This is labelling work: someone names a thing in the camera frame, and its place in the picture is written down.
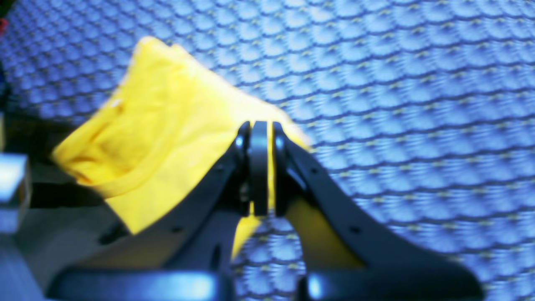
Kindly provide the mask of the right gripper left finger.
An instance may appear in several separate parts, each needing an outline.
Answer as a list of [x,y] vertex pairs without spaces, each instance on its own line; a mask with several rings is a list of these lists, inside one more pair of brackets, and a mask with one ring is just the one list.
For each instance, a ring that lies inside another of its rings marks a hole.
[[224,155],[170,212],[59,272],[46,290],[59,301],[233,301],[235,231],[269,211],[268,125],[245,122]]

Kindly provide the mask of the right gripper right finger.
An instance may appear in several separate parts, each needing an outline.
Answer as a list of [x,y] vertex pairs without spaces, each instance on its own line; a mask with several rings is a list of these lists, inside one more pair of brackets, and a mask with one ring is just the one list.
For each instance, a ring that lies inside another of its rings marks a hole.
[[466,267],[401,238],[365,213],[273,123],[275,212],[300,238],[296,301],[482,301]]

